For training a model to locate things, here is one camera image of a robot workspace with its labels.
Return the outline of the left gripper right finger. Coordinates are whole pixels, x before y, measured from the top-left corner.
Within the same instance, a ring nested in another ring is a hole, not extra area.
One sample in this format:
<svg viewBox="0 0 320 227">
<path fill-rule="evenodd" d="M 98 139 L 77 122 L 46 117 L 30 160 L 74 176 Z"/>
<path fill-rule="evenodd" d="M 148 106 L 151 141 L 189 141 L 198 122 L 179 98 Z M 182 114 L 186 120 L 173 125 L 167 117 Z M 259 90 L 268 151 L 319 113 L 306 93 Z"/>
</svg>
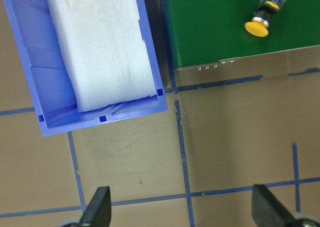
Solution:
<svg viewBox="0 0 320 227">
<path fill-rule="evenodd" d="M 291 227 L 295 217 L 264 184 L 254 184 L 251 215 L 257 227 Z"/>
</svg>

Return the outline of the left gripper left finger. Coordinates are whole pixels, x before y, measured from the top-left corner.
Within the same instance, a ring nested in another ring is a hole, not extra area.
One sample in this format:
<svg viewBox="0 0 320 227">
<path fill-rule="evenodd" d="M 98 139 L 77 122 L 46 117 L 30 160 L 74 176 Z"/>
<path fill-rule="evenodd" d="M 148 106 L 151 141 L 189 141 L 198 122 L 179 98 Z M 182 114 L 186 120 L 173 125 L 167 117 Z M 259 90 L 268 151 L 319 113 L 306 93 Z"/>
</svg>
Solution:
<svg viewBox="0 0 320 227">
<path fill-rule="evenodd" d="M 81 227 L 109 227 L 112 219 L 111 192 L 109 186 L 98 187 L 84 214 Z"/>
</svg>

